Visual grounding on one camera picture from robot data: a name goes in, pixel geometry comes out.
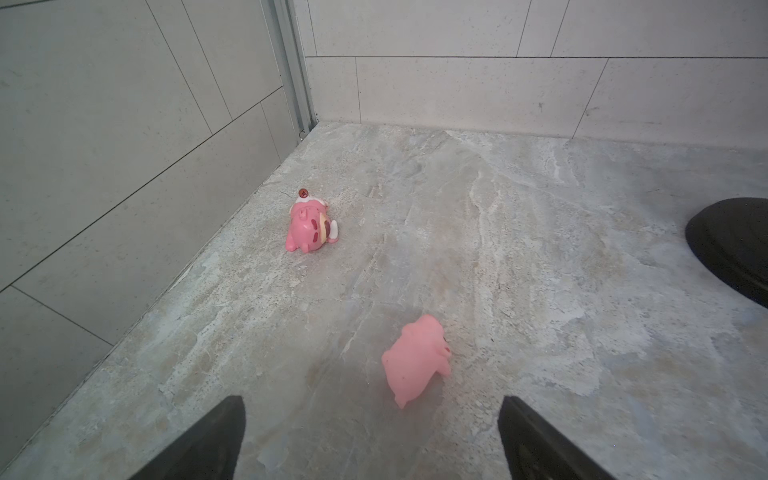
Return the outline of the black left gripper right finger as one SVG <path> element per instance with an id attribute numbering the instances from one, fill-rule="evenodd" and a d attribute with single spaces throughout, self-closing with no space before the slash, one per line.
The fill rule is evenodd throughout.
<path id="1" fill-rule="evenodd" d="M 504 397 L 497 425 L 512 479 L 615 479 L 517 396 Z"/>

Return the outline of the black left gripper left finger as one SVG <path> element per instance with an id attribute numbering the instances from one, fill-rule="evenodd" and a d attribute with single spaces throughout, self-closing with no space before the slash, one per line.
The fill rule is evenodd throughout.
<path id="1" fill-rule="evenodd" d="M 231 480 L 245 427 L 243 398 L 227 396 L 130 480 Z"/>

